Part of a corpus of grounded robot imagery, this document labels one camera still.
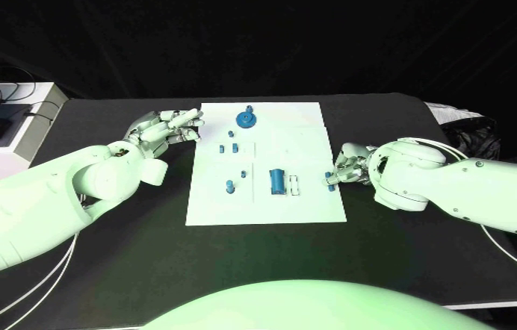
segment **blue object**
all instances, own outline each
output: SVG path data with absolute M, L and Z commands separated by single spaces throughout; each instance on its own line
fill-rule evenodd
M 272 194 L 286 194 L 286 186 L 283 184 L 283 169 L 269 171 L 272 176 Z
M 234 182 L 227 181 L 227 192 L 233 194 L 236 192 Z
M 253 107 L 249 105 L 246 111 L 237 115 L 237 125 L 241 128 L 250 128 L 257 123 L 257 117 L 253 113 Z
M 331 175 L 332 175 L 332 173 L 331 173 L 331 172 L 326 172 L 326 173 L 325 173 L 325 178 L 328 178 Z M 334 187 L 334 184 L 329 184 L 329 185 L 328 185 L 328 190 L 329 190 L 331 192 L 334 192 L 335 189 L 337 189 L 337 188 Z

